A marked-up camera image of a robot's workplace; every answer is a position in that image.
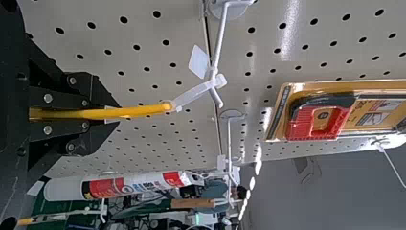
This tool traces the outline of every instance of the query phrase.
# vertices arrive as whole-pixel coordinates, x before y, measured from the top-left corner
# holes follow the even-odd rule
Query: display rack
[[[34,42],[62,70],[99,76],[121,106],[158,103],[201,83],[189,70],[189,57],[194,45],[213,49],[218,28],[218,19],[197,0],[20,5]],[[229,109],[246,114],[232,124],[232,154],[243,155],[245,163],[376,149],[369,137],[262,140],[285,82],[404,78],[404,7],[395,0],[259,0],[227,23],[219,62],[228,81],[218,91],[222,109],[205,95],[179,113],[123,120],[97,153],[63,157],[47,175],[214,168],[227,152],[227,129],[217,116]],[[404,142],[402,135],[387,137],[391,147]]]

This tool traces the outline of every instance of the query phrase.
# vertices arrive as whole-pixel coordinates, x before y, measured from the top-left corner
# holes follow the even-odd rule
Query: bolt
[[[52,97],[51,94],[45,94],[44,95],[44,101],[45,103],[50,103],[54,98]]]
[[[44,133],[45,135],[49,135],[52,133],[52,127],[51,126],[45,126],[44,127]]]
[[[66,145],[66,149],[68,149],[69,152],[75,150],[75,145],[73,143],[68,143]]]
[[[75,78],[70,78],[69,79],[69,83],[71,83],[71,84],[76,84],[76,79]]]
[[[26,154],[27,154],[27,151],[24,148],[20,147],[17,149],[18,156],[25,156]]]
[[[82,123],[81,127],[83,127],[83,129],[87,129],[87,128],[89,128],[89,124],[88,123]]]

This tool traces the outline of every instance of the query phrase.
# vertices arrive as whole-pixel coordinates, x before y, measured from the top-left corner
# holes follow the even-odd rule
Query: cable
[[[205,228],[207,228],[207,229],[213,230],[213,228],[211,228],[211,227],[209,227],[209,226],[206,226],[206,225],[194,225],[194,226],[190,226],[189,228],[187,228],[187,229],[185,229],[185,230],[191,230],[191,229],[193,229],[193,228],[195,228],[195,227],[205,227]]]

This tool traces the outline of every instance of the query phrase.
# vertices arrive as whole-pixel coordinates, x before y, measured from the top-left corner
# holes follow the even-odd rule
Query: black metal bracket
[[[30,120],[30,108],[120,107],[97,76],[64,73],[25,34],[15,0],[0,1],[0,229],[13,229],[26,191],[61,156],[98,150],[119,122]]]

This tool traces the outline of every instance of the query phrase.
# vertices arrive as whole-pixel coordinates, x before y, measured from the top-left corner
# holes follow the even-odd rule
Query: product label
[[[83,181],[81,189],[86,199],[111,198],[134,193],[131,186],[124,184],[123,178]]]
[[[185,186],[179,176],[179,172],[164,172],[165,181],[172,187],[183,187]]]
[[[379,125],[388,117],[389,113],[366,113],[357,122],[357,126],[373,126]]]
[[[121,174],[123,177],[84,180],[81,192],[85,199],[110,198],[156,190],[180,188],[191,182],[183,172],[148,172]]]
[[[380,100],[371,107],[370,111],[392,111],[397,109],[403,102],[401,100]]]

